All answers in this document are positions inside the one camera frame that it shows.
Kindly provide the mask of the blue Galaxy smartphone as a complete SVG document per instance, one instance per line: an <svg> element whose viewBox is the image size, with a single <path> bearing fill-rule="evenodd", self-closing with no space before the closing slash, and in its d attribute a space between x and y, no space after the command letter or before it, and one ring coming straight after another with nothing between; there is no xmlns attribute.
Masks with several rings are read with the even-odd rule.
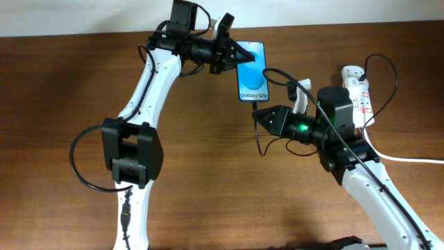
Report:
<svg viewBox="0 0 444 250"><path fill-rule="evenodd" d="M268 81L262 75L262 71L266 68L264 44L251 41L238 41L238 44L255 57L254 62L237 65L239 100L246 102L268 101Z"/></svg>

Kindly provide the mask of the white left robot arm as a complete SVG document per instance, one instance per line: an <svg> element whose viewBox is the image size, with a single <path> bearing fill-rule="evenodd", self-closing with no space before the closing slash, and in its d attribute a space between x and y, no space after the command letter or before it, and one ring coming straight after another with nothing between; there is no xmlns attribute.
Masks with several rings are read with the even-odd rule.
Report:
<svg viewBox="0 0 444 250"><path fill-rule="evenodd" d="M192 17L173 14L139 45L145 62L137 87L118 117L107 118L101 127L105 165L112 172L119 207L115 249L149 248L149 197L164 160L157 125L171 86L185 76L185 61L209 65L213 74L253 61L253 55L230 38L233 21L225 14L206 39L193 32Z"/></svg>

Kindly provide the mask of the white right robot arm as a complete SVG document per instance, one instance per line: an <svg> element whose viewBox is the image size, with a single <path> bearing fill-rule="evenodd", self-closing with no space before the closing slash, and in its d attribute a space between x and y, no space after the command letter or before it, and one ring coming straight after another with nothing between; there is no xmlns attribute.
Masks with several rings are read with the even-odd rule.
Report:
<svg viewBox="0 0 444 250"><path fill-rule="evenodd" d="M347 89L324 87L313 97L289 81L289 96L316 106L316 116L286 115L280 135L316 146L321 165L365 210L390 249L442 249L443 241L417 216L389 178L380 157L355 132L357 120Z"/></svg>

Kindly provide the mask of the white USB charger adapter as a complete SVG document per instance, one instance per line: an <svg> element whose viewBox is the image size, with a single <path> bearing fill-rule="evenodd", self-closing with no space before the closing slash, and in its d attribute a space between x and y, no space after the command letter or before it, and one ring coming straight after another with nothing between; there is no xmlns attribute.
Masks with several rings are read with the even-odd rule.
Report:
<svg viewBox="0 0 444 250"><path fill-rule="evenodd" d="M365 82L360 81L357 77L352 76L343 80L343 87L352 91L363 90L365 87Z"/></svg>

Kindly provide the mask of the white power strip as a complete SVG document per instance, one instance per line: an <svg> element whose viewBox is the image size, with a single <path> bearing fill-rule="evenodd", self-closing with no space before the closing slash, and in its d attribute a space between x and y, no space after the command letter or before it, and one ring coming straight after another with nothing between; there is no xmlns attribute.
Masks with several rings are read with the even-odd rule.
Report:
<svg viewBox="0 0 444 250"><path fill-rule="evenodd" d="M341 70L342 79L348 77L357 77L358 79L364 74L364 69L359 66L348 65ZM370 102L368 92L368 80L363 80L365 87L363 90L348 90L350 99L353 103L353 122L356 128L362 128L366 122L368 126L374 123L373 108Z"/></svg>

